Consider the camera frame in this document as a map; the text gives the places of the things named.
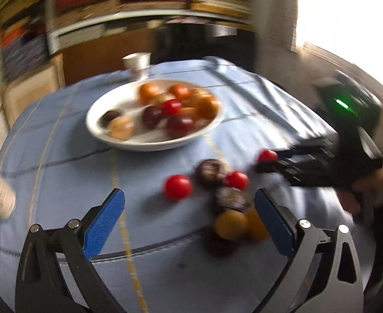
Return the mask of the person's right hand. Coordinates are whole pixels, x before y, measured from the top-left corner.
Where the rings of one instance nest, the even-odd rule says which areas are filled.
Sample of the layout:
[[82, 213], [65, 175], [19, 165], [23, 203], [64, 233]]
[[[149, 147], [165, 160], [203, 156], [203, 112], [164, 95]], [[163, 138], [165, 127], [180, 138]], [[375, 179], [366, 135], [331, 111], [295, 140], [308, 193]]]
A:
[[342, 208], [350, 213], [358, 213], [361, 205], [356, 198], [361, 195], [375, 208], [383, 205], [383, 167], [370, 175], [356, 180], [349, 190], [337, 189], [336, 194]]

